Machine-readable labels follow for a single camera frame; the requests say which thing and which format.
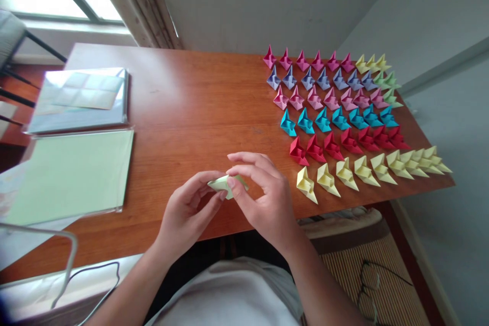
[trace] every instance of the left hand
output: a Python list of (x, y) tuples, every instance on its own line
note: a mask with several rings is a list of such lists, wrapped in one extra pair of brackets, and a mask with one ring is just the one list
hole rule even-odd
[(199, 172), (182, 187), (177, 188), (168, 200), (158, 237), (153, 246), (171, 263), (178, 260), (197, 242), (200, 235), (217, 213), (227, 191), (215, 193), (200, 211), (200, 200), (214, 191), (207, 182), (226, 174), (219, 171)]

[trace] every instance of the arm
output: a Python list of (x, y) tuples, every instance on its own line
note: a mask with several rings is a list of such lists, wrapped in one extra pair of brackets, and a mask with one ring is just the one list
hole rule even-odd
[(310, 325), (366, 325), (366, 321), (336, 283), (300, 229), (292, 211), (292, 198), (285, 178), (266, 156), (257, 153), (229, 154), (237, 165), (227, 174), (250, 177), (264, 195), (252, 199), (238, 180), (228, 179), (234, 198), (250, 224), (287, 260)]
[(199, 239), (219, 210), (226, 191), (212, 196), (200, 211), (198, 206), (201, 198), (213, 191), (207, 182), (224, 175), (218, 171), (200, 172), (175, 190), (155, 242), (87, 324), (143, 323), (170, 266)]

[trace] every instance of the light green paper sheet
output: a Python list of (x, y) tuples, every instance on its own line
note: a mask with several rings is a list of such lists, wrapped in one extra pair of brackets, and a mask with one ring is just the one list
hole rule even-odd
[[(226, 175), (224, 177), (218, 178), (217, 180), (209, 181), (207, 185), (209, 185), (212, 189), (216, 191), (226, 190), (228, 192), (228, 194), (226, 195), (226, 199), (229, 200), (232, 199), (234, 196), (233, 196), (233, 191), (231, 191), (231, 188), (228, 186), (228, 182), (227, 182), (228, 177), (229, 175)], [(245, 187), (246, 191), (248, 191), (249, 187), (240, 175), (234, 176), (234, 178), (236, 178), (239, 182), (241, 182)]]
[(133, 130), (40, 138), (6, 219), (29, 225), (122, 206)]

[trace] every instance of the hand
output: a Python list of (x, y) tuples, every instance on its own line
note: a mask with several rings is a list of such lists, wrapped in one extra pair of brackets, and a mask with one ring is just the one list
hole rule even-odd
[(250, 224), (284, 255), (301, 233), (292, 211), (289, 181), (264, 154), (240, 152), (229, 154), (228, 158), (250, 163), (234, 166), (226, 173), (250, 177), (263, 189), (264, 195), (253, 200), (243, 184), (232, 177), (228, 178), (228, 186)]
[(214, 191), (207, 182), (225, 175), (219, 171), (199, 172), (170, 196), (154, 246), (171, 263), (197, 242), (221, 207), (227, 191), (216, 193), (206, 206), (198, 210), (200, 200)]

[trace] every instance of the right hand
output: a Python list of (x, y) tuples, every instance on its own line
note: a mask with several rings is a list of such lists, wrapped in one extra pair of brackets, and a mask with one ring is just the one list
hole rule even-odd
[(228, 158), (233, 162), (250, 163), (234, 166), (226, 173), (250, 177), (263, 189), (264, 195), (252, 199), (243, 184), (233, 177), (228, 178), (228, 185), (246, 219), (284, 255), (294, 239), (303, 234), (292, 211), (289, 181), (264, 154), (240, 152), (228, 154)]

